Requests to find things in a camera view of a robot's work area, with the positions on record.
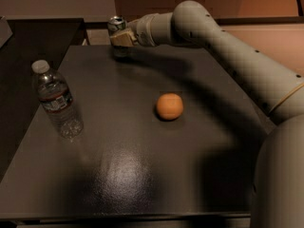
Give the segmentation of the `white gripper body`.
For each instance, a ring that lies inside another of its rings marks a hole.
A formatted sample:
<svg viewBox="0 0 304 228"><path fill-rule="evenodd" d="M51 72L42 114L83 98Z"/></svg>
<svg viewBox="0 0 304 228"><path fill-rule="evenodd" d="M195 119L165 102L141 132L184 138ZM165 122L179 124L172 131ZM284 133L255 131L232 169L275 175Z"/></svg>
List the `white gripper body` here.
<svg viewBox="0 0 304 228"><path fill-rule="evenodd" d="M155 43L152 32L151 24L156 14L147 14L140 19L133 20L128 23L128 26L132 29L137 42L143 47L155 47Z"/></svg>

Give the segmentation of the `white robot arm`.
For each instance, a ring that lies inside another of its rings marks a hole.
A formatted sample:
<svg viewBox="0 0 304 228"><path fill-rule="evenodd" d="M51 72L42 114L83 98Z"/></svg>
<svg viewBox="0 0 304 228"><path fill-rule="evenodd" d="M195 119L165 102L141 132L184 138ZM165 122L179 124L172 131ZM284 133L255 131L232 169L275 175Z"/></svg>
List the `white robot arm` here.
<svg viewBox="0 0 304 228"><path fill-rule="evenodd" d="M222 29L209 11L183 1L171 12L108 21L115 47L206 49L275 124L260 147L250 228L304 228L304 79Z"/></svg>

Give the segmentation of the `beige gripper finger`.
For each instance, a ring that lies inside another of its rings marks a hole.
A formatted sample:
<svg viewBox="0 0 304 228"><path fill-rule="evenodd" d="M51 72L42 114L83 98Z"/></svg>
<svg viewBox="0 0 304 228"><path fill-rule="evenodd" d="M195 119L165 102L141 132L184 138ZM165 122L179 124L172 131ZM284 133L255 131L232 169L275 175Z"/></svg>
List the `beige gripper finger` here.
<svg viewBox="0 0 304 228"><path fill-rule="evenodd" d="M131 48L137 45L138 40L131 28L111 31L109 35L110 42L116 47Z"/></svg>

